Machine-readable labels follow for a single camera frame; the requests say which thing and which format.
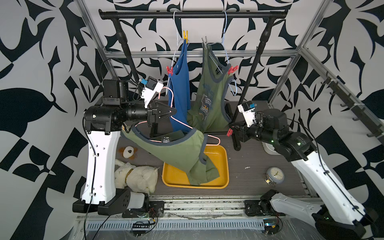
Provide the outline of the light green tank top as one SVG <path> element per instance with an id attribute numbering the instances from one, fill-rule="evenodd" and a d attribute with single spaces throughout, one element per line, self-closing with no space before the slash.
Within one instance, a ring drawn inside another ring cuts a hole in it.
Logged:
<path id="1" fill-rule="evenodd" d="M 182 138 L 168 143 L 151 141 L 135 126 L 122 133 L 159 160 L 185 172 L 192 186 L 199 186 L 220 177 L 218 169 L 204 153 L 208 136 L 197 129 L 192 129 Z"/>

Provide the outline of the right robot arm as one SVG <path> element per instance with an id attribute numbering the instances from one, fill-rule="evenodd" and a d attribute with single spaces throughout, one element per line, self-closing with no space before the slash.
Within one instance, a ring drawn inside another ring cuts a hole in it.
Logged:
<path id="1" fill-rule="evenodd" d="M 273 209 L 299 219 L 316 228 L 326 240 L 364 240 L 366 227 L 378 218 L 373 209 L 366 209 L 341 184 L 323 161 L 313 139 L 293 132 L 285 113 L 278 109 L 258 112 L 255 108 L 238 106 L 244 121 L 231 124 L 242 142 L 254 139 L 270 144 L 310 183 L 321 205 L 309 204 L 269 190 L 261 202 Z"/>

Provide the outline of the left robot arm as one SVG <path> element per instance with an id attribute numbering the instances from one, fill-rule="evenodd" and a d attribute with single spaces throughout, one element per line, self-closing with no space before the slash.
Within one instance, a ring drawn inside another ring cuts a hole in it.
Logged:
<path id="1" fill-rule="evenodd" d="M 151 126 L 177 111 L 152 101 L 162 91 L 162 81 L 149 77 L 141 79 L 139 85 L 143 87 L 141 101 L 130 102 L 128 82 L 104 80 L 103 96 L 85 111 L 83 129 L 89 144 L 87 180 L 81 198 L 73 203 L 73 212 L 111 216 L 146 205 L 148 198 L 144 193 L 115 186 L 115 158 L 121 129 L 126 121 L 146 122 Z"/>

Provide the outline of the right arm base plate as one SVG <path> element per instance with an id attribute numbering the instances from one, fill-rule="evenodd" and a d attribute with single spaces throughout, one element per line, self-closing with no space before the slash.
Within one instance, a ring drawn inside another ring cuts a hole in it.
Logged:
<path id="1" fill-rule="evenodd" d="M 245 200 L 245 214 L 248 217 L 280 217 L 286 216 L 284 213 L 277 212 L 270 202 L 265 200 Z"/>

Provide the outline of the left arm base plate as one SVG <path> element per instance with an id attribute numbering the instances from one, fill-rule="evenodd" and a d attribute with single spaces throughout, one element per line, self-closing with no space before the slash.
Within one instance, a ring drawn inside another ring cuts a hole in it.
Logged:
<path id="1" fill-rule="evenodd" d="M 122 213 L 123 218 L 156 218 L 164 214 L 164 201 L 149 201 L 140 209 L 127 209 Z"/>

